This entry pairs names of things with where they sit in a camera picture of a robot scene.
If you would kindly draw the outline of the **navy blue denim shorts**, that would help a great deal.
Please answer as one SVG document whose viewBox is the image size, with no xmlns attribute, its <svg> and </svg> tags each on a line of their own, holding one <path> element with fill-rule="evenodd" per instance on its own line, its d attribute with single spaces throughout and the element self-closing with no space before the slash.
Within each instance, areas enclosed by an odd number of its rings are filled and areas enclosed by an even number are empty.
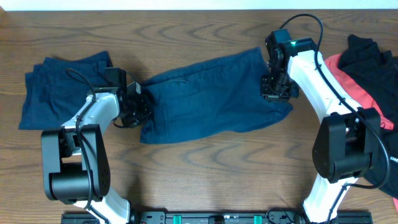
<svg viewBox="0 0 398 224">
<path fill-rule="evenodd" d="M 292 111 L 261 96 L 269 74 L 259 47 L 160 73 L 142 84 L 152 113 L 141 129 L 144 144 L 172 144 L 223 131 L 266 128 Z"/>
</svg>

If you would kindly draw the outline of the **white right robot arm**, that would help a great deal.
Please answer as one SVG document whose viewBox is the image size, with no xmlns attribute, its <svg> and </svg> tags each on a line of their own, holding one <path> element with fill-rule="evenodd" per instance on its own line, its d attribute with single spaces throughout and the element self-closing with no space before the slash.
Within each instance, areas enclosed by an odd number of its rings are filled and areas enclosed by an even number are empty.
<svg viewBox="0 0 398 224">
<path fill-rule="evenodd" d="M 320 122 L 312 149 L 317 178 L 295 222 L 339 222 L 337 209 L 346 192 L 358 187 L 357 180 L 374 167 L 378 151 L 384 148 L 380 116 L 347 94 L 311 38 L 293 40 L 279 30 L 265 39 L 265 45 L 271 74 L 261 80 L 264 99 L 289 101 L 302 90 Z"/>
</svg>

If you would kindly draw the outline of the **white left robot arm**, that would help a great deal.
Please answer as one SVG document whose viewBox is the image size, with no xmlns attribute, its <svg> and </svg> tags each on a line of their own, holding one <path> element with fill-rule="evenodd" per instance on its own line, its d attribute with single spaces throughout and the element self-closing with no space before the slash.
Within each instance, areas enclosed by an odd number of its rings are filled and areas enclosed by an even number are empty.
<svg viewBox="0 0 398 224">
<path fill-rule="evenodd" d="M 44 192 L 49 200 L 74 205 L 98 223 L 139 223 L 131 203 L 111 187 L 103 135 L 115 119 L 124 128 L 140 125 L 151 110 L 136 88 L 89 91 L 85 104 L 57 129 L 42 132 Z"/>
</svg>

